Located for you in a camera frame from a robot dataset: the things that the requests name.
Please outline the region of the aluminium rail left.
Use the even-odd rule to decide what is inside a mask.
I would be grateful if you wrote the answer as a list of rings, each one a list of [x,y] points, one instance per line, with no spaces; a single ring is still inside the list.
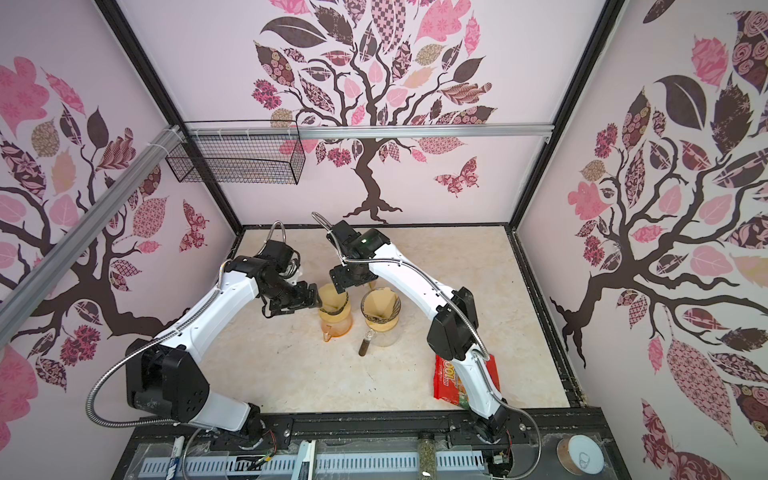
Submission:
[[[45,255],[1,304],[1,344],[6,345],[32,316],[49,291],[76,263],[118,209],[151,171],[183,140],[178,126],[167,126],[147,144],[138,158],[119,176],[78,223]]]

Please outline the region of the clear glass server jug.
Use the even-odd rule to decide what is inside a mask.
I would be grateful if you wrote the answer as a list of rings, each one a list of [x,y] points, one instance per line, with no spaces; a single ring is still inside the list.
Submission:
[[[364,335],[358,349],[358,355],[364,357],[371,346],[387,348],[395,344],[400,338],[400,334],[395,330],[379,332],[369,329]]]

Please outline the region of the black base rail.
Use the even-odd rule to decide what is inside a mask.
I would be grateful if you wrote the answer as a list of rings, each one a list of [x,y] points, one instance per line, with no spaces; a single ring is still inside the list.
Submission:
[[[509,414],[504,431],[483,439],[465,410],[283,413],[245,443],[193,427],[145,426],[131,435],[115,479],[420,479],[418,435],[432,433],[438,479],[586,479],[566,471],[557,444],[595,440],[605,456],[597,479],[630,476],[598,408]]]

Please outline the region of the orange glass pitcher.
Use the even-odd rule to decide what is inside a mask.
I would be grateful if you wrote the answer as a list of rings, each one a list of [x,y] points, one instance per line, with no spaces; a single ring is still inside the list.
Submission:
[[[321,331],[324,342],[329,342],[334,338],[342,337],[347,334],[353,325],[353,319],[351,316],[344,318],[338,322],[330,322],[322,320]]]

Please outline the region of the wooden ring dripper holder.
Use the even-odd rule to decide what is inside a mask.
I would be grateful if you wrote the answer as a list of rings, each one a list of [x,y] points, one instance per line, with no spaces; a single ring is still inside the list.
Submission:
[[[365,322],[371,330],[375,332],[383,333],[383,332],[388,332],[393,330],[398,325],[399,318],[396,317],[384,323],[374,322],[373,320],[370,320],[370,319],[365,319]]]

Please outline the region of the round white brown device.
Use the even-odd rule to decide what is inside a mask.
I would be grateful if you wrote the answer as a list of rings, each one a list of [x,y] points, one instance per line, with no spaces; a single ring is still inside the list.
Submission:
[[[586,435],[572,435],[557,444],[561,466],[574,475],[597,475],[604,470],[605,456],[600,445]]]

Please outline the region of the red candy bag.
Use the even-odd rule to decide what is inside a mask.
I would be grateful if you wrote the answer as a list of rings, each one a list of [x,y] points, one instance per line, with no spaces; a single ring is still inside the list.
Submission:
[[[435,356],[433,396],[483,415],[495,411],[501,397],[495,357],[448,361]]]

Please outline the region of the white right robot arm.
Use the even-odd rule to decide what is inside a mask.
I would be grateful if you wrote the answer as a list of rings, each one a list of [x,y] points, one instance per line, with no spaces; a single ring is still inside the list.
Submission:
[[[458,374],[478,434],[487,440],[499,436],[509,419],[509,409],[488,372],[490,353],[478,333],[472,292],[435,280],[377,229],[360,233],[341,221],[327,229],[326,238],[340,259],[330,270],[336,290],[343,293],[381,278],[409,298],[430,321],[428,345]]]

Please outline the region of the green glass dripper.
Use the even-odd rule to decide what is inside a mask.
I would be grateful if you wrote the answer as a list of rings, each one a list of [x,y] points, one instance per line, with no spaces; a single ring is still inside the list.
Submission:
[[[329,323],[338,323],[346,319],[351,311],[349,299],[345,298],[340,305],[324,303],[318,310],[320,318]]]

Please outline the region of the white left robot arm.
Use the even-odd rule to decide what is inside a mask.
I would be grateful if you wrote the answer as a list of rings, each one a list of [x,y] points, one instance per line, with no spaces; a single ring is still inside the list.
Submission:
[[[163,421],[262,436],[260,408],[214,391],[201,364],[219,334],[255,300],[263,302],[266,318],[317,307],[317,286],[299,279],[300,267],[299,252],[275,240],[254,256],[226,261],[213,288],[177,324],[129,347],[128,405]]]

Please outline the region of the aluminium rail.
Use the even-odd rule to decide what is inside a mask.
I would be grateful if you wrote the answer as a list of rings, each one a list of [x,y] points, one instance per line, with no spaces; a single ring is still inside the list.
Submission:
[[[118,209],[151,171],[183,140],[178,126],[167,126],[147,144],[138,158],[119,176],[78,223],[45,255],[1,304],[1,344],[6,345],[32,316],[49,291],[76,263]]]
[[[232,127],[215,125],[213,128],[186,126],[193,137],[202,136],[256,136],[282,135],[295,139],[383,139],[428,137],[544,137],[549,138],[554,126],[546,123],[492,123],[474,125],[407,125],[407,126],[290,126]]]

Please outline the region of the aluminium rail back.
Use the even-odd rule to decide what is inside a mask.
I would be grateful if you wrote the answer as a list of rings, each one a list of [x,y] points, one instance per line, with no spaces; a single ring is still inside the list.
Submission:
[[[474,125],[407,125],[407,126],[290,126],[232,127],[215,125],[213,128],[186,126],[193,137],[202,136],[256,136],[282,135],[295,139],[383,139],[428,137],[544,137],[549,138],[554,126],[546,123],[492,123]]]

